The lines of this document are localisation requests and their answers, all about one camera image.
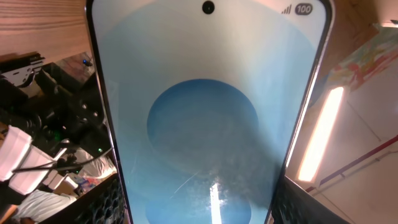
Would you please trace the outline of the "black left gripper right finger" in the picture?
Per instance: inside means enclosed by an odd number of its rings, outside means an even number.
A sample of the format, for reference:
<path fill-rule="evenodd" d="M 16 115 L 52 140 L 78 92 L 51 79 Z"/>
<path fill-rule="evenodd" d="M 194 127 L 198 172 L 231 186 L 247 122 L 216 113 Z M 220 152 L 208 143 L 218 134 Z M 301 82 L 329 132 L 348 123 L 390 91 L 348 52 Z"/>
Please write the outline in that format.
<path fill-rule="evenodd" d="M 271 215 L 275 224 L 348 224 L 286 176 L 277 188 Z"/>

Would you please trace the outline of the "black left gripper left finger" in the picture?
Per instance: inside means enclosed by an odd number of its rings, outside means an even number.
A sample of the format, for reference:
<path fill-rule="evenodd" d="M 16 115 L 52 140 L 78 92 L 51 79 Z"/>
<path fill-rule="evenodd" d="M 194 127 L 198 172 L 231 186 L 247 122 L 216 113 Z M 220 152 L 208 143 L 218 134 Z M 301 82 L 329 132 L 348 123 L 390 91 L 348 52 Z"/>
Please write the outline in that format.
<path fill-rule="evenodd" d="M 123 224 L 125 211 L 120 179 L 113 174 L 41 224 Z"/>

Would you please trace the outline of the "blue screen smartphone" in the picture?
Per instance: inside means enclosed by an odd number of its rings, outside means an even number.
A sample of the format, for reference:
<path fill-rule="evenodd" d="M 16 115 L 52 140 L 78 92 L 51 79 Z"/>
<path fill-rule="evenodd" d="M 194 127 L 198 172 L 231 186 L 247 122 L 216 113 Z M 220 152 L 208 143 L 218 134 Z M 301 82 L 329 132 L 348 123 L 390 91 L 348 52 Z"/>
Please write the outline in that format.
<path fill-rule="evenodd" d="M 92 0 L 130 223 L 265 223 L 324 54 L 321 0 Z"/>

